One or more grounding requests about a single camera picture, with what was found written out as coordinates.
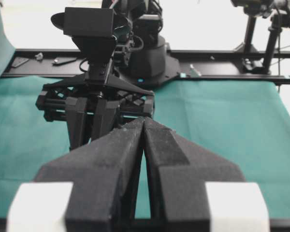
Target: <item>white tape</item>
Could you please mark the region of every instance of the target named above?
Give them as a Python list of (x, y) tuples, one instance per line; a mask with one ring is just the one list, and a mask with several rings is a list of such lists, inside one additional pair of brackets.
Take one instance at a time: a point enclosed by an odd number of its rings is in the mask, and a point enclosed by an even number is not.
[(211, 232), (269, 232), (269, 216), (256, 183), (206, 182)]
[(7, 232), (66, 232), (72, 182), (22, 184), (10, 206)]

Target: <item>black cable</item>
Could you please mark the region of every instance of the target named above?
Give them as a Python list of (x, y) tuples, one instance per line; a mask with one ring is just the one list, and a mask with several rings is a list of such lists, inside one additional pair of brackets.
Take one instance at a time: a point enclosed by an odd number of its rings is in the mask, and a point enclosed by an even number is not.
[(113, 9), (118, 2), (119, 2), (119, 0), (113, 1), (113, 3), (110, 5), (110, 9)]
[(276, 11), (277, 11), (277, 14), (278, 14), (278, 29), (279, 29), (279, 34), (278, 34), (278, 75), (280, 75), (280, 34), (281, 34), (281, 26), (282, 26), (282, 23), (281, 23), (281, 20), (282, 20), (282, 17), (281, 17), (281, 14), (280, 14), (280, 11), (279, 11), (279, 8), (277, 7), (277, 5), (275, 4), (274, 5)]
[(282, 50), (282, 49), (286, 49), (286, 48), (289, 48), (290, 47), (290, 45), (288, 45), (288, 46), (285, 46), (285, 47), (282, 47), (282, 48), (280, 48), (280, 50)]
[(160, 10), (160, 14), (162, 14), (162, 7), (160, 6), (160, 4), (156, 1), (156, 0), (152, 0), (159, 8)]
[(87, 72), (87, 70), (82, 68), (82, 64), (84, 64), (86, 61), (88, 61), (87, 58), (83, 59), (80, 63), (79, 63), (79, 69), (80, 71), (82, 71), (83, 73)]
[(144, 48), (144, 41), (142, 40), (141, 37), (137, 35), (133, 35), (133, 37), (137, 38), (140, 41), (141, 45), (138, 47), (130, 48), (130, 52), (139, 52)]

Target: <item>black plastic part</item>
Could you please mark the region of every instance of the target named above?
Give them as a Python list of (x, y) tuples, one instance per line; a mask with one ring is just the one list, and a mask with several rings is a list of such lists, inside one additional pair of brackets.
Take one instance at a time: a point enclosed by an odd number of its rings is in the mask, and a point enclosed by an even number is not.
[(24, 63), (28, 62), (29, 59), (28, 58), (23, 58), (23, 57), (15, 57), (13, 63), (11, 64), (12, 68), (17, 68), (21, 65), (23, 65)]
[(133, 53), (128, 68), (120, 69), (122, 79), (147, 89), (173, 80), (180, 72), (178, 59), (167, 52), (165, 39), (161, 36), (156, 46)]
[(77, 61), (76, 57), (56, 57), (54, 59), (53, 65), (60, 66), (60, 65), (69, 64), (75, 61)]
[(72, 38), (83, 55), (88, 58), (89, 63), (108, 63), (116, 47), (114, 37), (81, 37)]
[(109, 133), (119, 117), (119, 101), (99, 100), (94, 115), (91, 140), (98, 139)]
[(45, 164), (36, 182), (74, 183), (65, 214), (67, 231), (110, 232), (134, 217), (143, 154), (143, 118)]
[(70, 36), (110, 38), (113, 35), (113, 20), (113, 9), (66, 7), (63, 33)]
[(70, 139), (70, 150), (87, 143), (84, 138), (87, 119), (87, 98), (71, 98), (65, 100), (65, 114)]

